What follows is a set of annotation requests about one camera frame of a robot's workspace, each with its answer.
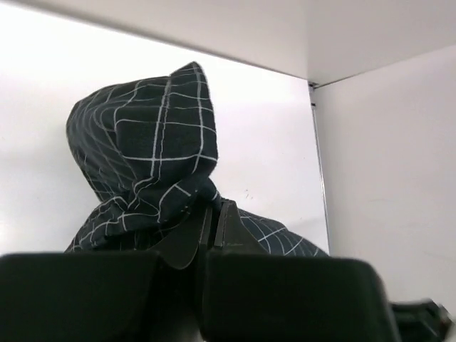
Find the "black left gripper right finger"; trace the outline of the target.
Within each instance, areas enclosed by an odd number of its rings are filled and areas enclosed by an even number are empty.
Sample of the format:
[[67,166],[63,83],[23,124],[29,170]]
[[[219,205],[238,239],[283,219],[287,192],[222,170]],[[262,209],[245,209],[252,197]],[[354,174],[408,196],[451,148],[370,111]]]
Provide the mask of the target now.
[[237,206],[204,211],[201,332],[207,341],[398,341],[383,282],[364,261],[274,256]]

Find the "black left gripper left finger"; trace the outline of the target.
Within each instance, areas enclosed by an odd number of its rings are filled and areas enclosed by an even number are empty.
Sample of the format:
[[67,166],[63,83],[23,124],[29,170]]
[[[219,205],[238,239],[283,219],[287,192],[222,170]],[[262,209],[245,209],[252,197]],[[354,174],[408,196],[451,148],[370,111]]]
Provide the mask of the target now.
[[212,210],[153,249],[1,258],[3,341],[201,341],[195,262]]

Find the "dark checked cloth placemat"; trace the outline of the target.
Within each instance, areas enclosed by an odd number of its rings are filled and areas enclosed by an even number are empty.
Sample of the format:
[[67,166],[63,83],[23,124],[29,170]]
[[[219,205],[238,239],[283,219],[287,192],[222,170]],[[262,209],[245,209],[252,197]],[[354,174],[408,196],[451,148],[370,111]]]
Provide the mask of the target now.
[[228,202],[211,180],[219,159],[215,111],[194,61],[79,100],[66,137],[99,201],[67,252],[152,249],[199,206],[219,211]]

